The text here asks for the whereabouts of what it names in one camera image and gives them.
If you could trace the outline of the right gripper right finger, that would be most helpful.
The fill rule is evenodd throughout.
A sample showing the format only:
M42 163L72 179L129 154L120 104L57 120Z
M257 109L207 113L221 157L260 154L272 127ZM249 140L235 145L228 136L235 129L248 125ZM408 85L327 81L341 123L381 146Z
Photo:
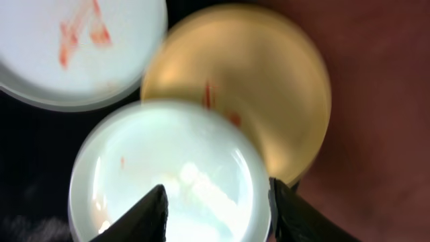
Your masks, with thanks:
M269 184L271 225L277 242L358 242L281 180L271 177Z

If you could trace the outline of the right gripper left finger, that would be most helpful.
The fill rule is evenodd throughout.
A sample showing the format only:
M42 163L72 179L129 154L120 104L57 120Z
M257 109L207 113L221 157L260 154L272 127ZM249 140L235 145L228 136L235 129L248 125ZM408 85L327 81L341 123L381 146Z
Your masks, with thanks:
M91 242L166 242L167 218L168 197L159 184Z

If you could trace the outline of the light blue plate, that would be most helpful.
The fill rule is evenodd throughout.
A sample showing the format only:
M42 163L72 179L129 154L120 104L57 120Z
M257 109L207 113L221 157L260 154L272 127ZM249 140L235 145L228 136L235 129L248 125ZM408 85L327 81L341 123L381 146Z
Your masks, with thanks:
M167 33L164 0L1 0L1 90L59 112L140 87Z
M87 137L69 188L73 239L111 229L159 184L168 241L266 240L269 178L255 147L216 112L174 101L130 104Z

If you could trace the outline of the yellow plate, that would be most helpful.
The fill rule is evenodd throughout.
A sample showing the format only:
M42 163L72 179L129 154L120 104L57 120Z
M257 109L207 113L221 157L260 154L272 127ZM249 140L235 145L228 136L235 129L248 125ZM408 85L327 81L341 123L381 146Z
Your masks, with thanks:
M141 98L218 112L289 186L311 167L331 115L329 76L310 38L282 15L240 3L175 24L143 77Z

